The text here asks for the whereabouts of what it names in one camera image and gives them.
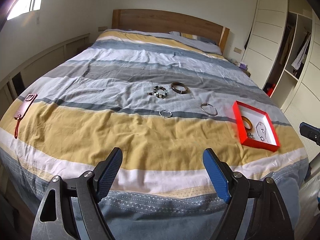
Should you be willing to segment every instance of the bed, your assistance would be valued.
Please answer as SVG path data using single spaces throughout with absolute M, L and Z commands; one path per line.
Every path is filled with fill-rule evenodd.
M 217 45 L 206 49 L 208 44 L 171 31 Z M 308 168 L 306 151 L 281 110 L 220 55 L 228 33 L 188 15 L 114 10 L 111 30 L 30 85 L 0 121 L 0 158 L 31 211 L 36 213 L 54 175 L 78 177 L 119 147 L 123 163 L 99 203 L 115 238 L 209 239 L 225 209 L 202 163 L 203 151 L 212 148 L 247 178 L 272 177 L 294 227 Z M 184 83 L 189 93 L 175 93 L 172 82 Z M 166 98 L 148 95 L 156 85 L 168 90 Z M 15 139 L 13 116 L 29 93 L 38 96 Z M 236 100 L 268 113 L 278 151 L 240 144 L 232 112 Z M 215 106 L 218 115 L 205 114 L 202 103 Z M 164 109 L 172 117 L 162 118 Z M 77 199 L 72 202 L 82 236 Z M 252 204 L 248 200 L 238 239 L 245 235 Z

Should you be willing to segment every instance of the pillow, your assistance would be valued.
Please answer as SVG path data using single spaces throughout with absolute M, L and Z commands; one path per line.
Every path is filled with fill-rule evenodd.
M 187 38 L 187 39 L 190 39 L 190 40 L 198 40 L 198 41 L 203 41 L 203 42 L 207 42 L 207 43 L 211 43 L 211 44 L 217 45 L 215 41 L 210 40 L 210 39 L 205 38 L 205 37 L 192 35 L 192 34 L 187 34 L 187 33 L 180 33 L 180 32 L 169 32 L 169 33 L 174 35 L 174 36 L 180 36 L 180 37 L 184 37 L 184 38 Z

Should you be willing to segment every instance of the wooden headboard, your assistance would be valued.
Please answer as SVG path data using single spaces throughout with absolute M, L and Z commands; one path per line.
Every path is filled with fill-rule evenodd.
M 190 15 L 149 10 L 113 10 L 112 28 L 141 32 L 169 33 L 171 31 L 188 33 L 214 40 L 223 52 L 229 29 Z

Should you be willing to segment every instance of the brown garment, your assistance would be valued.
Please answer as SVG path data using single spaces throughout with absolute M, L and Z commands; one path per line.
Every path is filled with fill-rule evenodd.
M 292 41 L 293 41 L 294 30 L 295 30 L 295 27 L 292 27 L 290 32 L 289 32 L 287 41 L 285 42 L 284 50 L 282 52 L 281 59 L 280 59 L 280 64 L 282 66 L 287 61 L 287 58 L 288 58 L 288 55 L 289 55 L 289 51 L 290 51 L 290 48 L 291 48 L 291 44 L 292 44 Z

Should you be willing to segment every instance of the blue gripper pad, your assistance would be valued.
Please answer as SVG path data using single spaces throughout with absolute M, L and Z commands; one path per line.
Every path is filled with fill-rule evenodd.
M 113 181 L 119 171 L 119 168 L 122 163 L 122 151 L 118 149 L 116 154 L 114 155 L 113 159 L 110 162 L 110 165 L 105 170 L 104 174 L 98 181 L 97 185 L 97 197 L 98 199 L 102 199 L 106 197 L 109 193 L 109 190 L 112 186 Z
M 231 195 L 229 193 L 228 181 L 208 149 L 203 152 L 203 164 L 207 170 L 214 189 L 218 194 L 218 197 L 222 198 L 226 203 L 229 203 L 231 200 Z

